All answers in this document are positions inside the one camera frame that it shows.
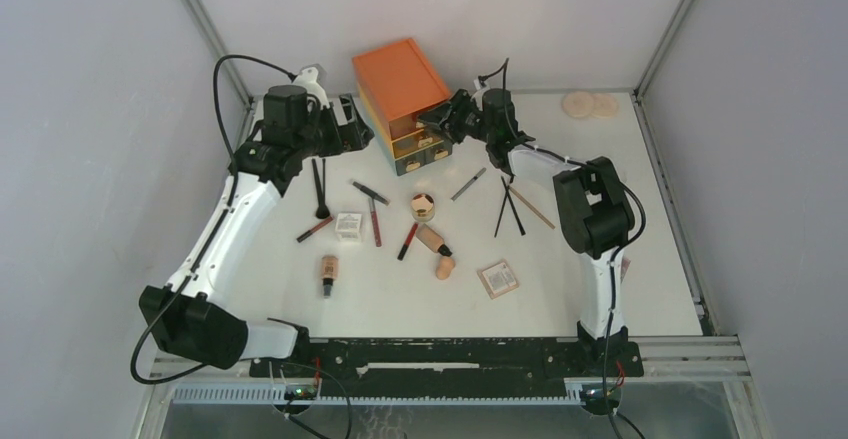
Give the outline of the orange three-drawer organizer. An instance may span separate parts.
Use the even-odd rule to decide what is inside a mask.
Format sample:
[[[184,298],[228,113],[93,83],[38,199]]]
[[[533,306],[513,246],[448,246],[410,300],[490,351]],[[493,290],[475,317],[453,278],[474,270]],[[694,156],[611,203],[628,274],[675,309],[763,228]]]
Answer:
[[[450,140],[421,121],[451,93],[414,39],[356,55],[352,64],[359,97],[397,176],[452,154]]]

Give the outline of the red lipstick black cap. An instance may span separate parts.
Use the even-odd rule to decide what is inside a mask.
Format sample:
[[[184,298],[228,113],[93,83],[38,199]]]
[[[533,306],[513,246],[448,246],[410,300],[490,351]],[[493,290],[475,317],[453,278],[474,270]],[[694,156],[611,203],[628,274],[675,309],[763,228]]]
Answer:
[[[409,247],[410,247],[410,245],[411,245],[411,243],[412,243],[412,240],[414,239],[414,237],[415,237],[415,235],[416,235],[416,232],[417,232],[418,227],[419,227],[419,223],[418,223],[418,222],[414,222],[414,223],[412,224],[412,226],[410,227],[410,229],[409,229],[409,231],[408,231],[408,233],[407,233],[407,235],[406,235],[406,237],[405,237],[405,239],[404,239],[404,242],[403,242],[403,244],[402,244],[402,246],[401,246],[401,248],[400,248],[400,250],[399,250],[399,253],[398,253],[398,255],[397,255],[397,260],[398,260],[398,261],[403,261],[403,260],[404,260],[404,258],[405,258],[405,256],[406,256],[406,254],[407,254],[407,252],[408,252],[408,250],[409,250]]]

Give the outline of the round beige powder puff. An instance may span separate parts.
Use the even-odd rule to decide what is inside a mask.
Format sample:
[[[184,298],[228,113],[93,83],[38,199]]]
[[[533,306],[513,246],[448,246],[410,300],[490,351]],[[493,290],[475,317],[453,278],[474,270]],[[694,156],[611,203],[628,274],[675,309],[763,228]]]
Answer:
[[[562,109],[570,117],[582,119],[592,115],[595,107],[594,95],[587,91],[572,91],[562,100]]]

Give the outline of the beige makeup sponge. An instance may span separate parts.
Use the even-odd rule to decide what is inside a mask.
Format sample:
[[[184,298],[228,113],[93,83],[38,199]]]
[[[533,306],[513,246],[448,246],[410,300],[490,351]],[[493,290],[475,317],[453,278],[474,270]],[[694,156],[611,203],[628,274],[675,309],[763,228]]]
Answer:
[[[455,260],[450,256],[441,256],[437,264],[435,275],[439,280],[446,280],[450,277],[456,266]]]

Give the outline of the square blush compact box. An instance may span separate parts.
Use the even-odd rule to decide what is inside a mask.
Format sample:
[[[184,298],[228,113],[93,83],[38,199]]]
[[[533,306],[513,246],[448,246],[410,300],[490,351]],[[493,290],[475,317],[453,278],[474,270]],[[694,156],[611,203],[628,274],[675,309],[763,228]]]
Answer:
[[[496,299],[520,286],[514,271],[506,260],[477,271],[477,275],[491,299]]]

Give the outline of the eyeshadow palette clear case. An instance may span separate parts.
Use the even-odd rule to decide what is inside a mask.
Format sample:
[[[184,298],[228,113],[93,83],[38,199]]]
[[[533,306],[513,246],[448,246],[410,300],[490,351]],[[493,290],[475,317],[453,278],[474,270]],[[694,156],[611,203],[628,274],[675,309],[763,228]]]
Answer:
[[[628,272],[630,264],[631,264],[631,260],[628,257],[624,257],[622,259],[621,267],[620,267],[620,279],[621,279],[621,281],[624,281],[624,278],[626,277],[626,274]]]

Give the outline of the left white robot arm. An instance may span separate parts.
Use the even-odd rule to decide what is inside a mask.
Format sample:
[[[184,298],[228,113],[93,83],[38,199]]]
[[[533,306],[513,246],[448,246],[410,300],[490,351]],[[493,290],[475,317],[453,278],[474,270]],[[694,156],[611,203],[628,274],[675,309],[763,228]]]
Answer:
[[[228,369],[241,360],[273,358],[290,376],[311,366],[311,347],[295,326],[248,322],[227,309],[237,270],[255,234],[312,156],[365,149],[374,133],[351,94],[322,101],[305,86],[271,87],[263,117],[234,162],[201,237],[180,268],[160,287],[148,286],[139,307],[145,334],[166,353]]]

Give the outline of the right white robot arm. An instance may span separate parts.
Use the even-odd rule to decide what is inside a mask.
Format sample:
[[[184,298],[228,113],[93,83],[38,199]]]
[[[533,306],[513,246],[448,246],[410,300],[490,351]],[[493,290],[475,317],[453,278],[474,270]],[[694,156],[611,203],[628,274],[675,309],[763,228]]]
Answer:
[[[628,343],[621,294],[623,250],[644,232],[646,219],[613,162],[604,156],[578,161],[537,145],[520,130],[512,94],[505,88],[475,94],[461,89],[418,120],[455,144],[466,138],[483,142],[497,169],[551,188],[563,237],[583,262],[579,365],[589,374],[605,374]]]

